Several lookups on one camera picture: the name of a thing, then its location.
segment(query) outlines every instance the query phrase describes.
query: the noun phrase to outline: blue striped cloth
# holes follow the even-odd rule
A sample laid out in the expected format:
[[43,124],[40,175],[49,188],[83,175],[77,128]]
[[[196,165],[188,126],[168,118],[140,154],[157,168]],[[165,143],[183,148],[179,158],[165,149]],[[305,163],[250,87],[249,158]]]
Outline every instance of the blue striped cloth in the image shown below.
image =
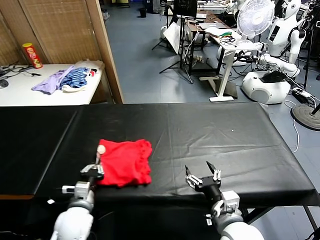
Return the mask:
[[70,71],[61,81],[60,89],[63,85],[69,85],[72,88],[81,88],[87,84],[86,76],[89,73],[89,68],[78,67]]

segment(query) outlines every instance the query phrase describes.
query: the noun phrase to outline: red can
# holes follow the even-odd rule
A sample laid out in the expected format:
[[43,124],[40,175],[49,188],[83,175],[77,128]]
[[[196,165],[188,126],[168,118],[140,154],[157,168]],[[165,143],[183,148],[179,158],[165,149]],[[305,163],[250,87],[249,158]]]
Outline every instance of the red can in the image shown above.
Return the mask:
[[28,54],[29,59],[32,62],[32,65],[34,66],[35,69],[40,69],[43,67],[39,56],[36,53],[35,47],[32,45],[31,42],[27,42],[25,44],[22,45],[22,47],[24,48],[26,54]]

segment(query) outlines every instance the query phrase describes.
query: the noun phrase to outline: red towel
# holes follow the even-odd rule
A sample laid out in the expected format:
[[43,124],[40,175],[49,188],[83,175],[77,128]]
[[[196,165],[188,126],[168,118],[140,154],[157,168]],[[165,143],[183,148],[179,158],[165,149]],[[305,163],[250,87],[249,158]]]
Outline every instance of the red towel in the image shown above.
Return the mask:
[[148,163],[152,152],[150,142],[144,139],[124,142],[101,139],[99,145],[105,147],[105,153],[100,157],[104,178],[98,184],[123,187],[151,183]]

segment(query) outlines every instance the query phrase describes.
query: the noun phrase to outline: computer mouse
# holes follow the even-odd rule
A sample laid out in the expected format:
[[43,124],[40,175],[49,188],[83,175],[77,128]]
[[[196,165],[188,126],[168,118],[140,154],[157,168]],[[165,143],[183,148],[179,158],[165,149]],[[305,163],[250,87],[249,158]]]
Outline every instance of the computer mouse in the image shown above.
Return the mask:
[[7,80],[0,80],[0,88],[6,88],[8,87],[9,83]]

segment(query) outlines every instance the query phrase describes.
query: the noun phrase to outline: gray floor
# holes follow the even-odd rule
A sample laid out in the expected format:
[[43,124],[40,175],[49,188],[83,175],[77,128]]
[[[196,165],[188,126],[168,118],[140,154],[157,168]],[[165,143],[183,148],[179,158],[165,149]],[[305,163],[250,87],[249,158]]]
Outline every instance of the gray floor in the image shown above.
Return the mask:
[[[194,84],[185,81],[180,70],[159,72],[178,60],[178,56],[162,47],[151,48],[158,43],[160,28],[165,25],[165,18],[157,14],[147,14],[139,18],[140,4],[131,8],[108,7],[110,19],[106,22],[107,32],[120,85],[127,104],[133,103],[208,103],[213,91],[207,82],[200,82],[197,77]],[[210,57],[210,63],[216,65],[217,47],[208,45],[196,55]],[[302,70],[297,82],[303,82],[305,72]],[[309,71],[307,90],[320,99],[320,82],[316,81],[317,72]],[[240,85],[242,78],[234,81]],[[235,102],[249,102],[240,89]],[[293,97],[287,100],[298,103]],[[268,106],[270,118],[281,133],[288,146],[294,150],[297,135],[289,108],[284,104]],[[320,132],[308,130],[296,124],[300,134],[300,147],[296,158],[320,191]],[[313,217],[320,226],[320,208],[311,207]],[[266,240],[304,240],[313,231],[304,209],[300,206],[277,207],[253,223],[263,233]]]

